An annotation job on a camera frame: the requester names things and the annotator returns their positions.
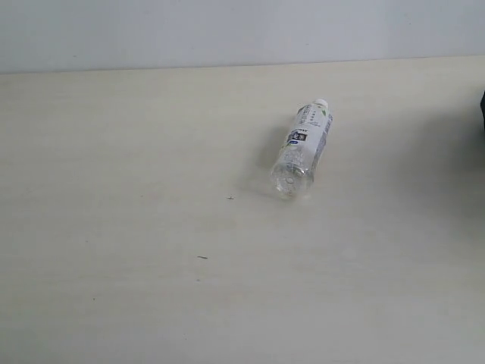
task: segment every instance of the white wall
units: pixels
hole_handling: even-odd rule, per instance
[[[0,0],[0,72],[485,54],[484,0]]]

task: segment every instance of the clear plastic bottle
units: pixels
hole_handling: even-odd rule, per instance
[[[297,196],[311,186],[332,121],[325,100],[300,108],[271,170],[271,180],[282,196]]]

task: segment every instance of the white table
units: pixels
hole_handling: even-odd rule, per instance
[[[485,362],[484,89],[485,57],[0,76],[0,362]]]

